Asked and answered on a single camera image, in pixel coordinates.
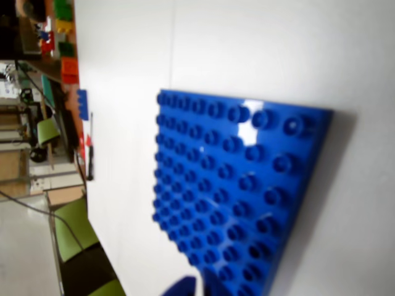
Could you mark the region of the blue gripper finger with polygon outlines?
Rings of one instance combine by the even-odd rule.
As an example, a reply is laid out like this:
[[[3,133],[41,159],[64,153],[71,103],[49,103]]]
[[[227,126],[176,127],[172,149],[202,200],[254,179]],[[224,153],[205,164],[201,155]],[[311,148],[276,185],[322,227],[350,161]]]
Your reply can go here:
[[[162,296],[194,296],[196,290],[196,278],[185,276],[172,284]]]

